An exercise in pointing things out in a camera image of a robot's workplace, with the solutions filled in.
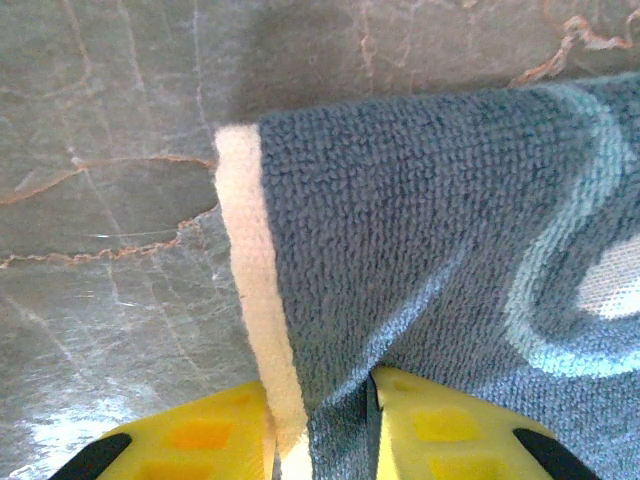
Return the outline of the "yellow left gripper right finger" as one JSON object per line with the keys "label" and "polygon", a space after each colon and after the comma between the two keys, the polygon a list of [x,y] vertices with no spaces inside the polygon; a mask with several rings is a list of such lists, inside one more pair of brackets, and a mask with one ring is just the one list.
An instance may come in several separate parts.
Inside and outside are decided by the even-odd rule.
{"label": "yellow left gripper right finger", "polygon": [[540,423],[391,367],[367,380],[371,479],[593,479]]}

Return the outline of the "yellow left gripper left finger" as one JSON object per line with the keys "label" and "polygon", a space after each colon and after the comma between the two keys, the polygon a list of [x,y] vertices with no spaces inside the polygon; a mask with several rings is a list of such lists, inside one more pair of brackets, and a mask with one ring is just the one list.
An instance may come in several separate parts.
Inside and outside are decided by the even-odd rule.
{"label": "yellow left gripper left finger", "polygon": [[258,381],[119,426],[62,467],[64,479],[270,479],[274,425]]}

